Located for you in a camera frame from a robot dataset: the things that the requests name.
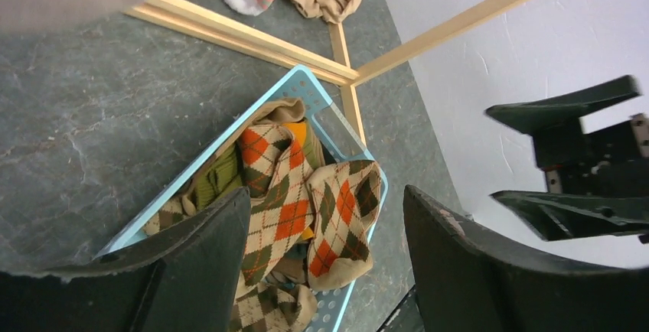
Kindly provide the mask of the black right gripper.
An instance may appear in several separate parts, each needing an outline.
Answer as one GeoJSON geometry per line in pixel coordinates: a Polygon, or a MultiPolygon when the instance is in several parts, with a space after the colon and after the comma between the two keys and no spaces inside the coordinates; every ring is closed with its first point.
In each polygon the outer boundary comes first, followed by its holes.
{"type": "Polygon", "coordinates": [[[647,242],[647,116],[588,134],[577,119],[640,95],[636,79],[624,75],[561,96],[487,108],[493,120],[532,135],[549,192],[502,190],[491,197],[546,242],[633,235],[647,242]]]}

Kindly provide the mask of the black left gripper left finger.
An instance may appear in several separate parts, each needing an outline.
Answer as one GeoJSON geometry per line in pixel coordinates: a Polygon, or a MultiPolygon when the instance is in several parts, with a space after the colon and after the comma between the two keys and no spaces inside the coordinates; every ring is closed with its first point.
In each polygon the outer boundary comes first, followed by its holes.
{"type": "Polygon", "coordinates": [[[85,265],[1,274],[3,331],[225,331],[250,219],[240,187],[85,265]]]}

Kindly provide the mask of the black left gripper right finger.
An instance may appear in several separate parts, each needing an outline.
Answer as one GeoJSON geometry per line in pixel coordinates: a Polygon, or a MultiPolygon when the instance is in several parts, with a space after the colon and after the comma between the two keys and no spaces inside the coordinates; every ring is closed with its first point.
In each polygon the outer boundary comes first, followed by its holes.
{"type": "Polygon", "coordinates": [[[427,331],[646,331],[648,270],[567,259],[453,213],[418,187],[403,218],[427,331]]]}

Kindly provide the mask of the argyle patterned sock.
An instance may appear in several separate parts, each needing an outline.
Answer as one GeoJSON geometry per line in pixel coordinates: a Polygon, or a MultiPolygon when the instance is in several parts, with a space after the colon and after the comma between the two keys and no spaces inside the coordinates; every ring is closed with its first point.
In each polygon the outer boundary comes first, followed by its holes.
{"type": "Polygon", "coordinates": [[[380,211],[382,182],[376,161],[318,168],[307,181],[315,211],[306,275],[313,291],[349,285],[373,267],[368,233],[380,211]]]}
{"type": "Polygon", "coordinates": [[[247,187],[251,217],[230,317],[230,331],[302,331],[317,308],[304,281],[266,277],[313,220],[305,182],[313,172],[288,125],[252,125],[191,179],[143,226],[154,235],[247,187]]]}

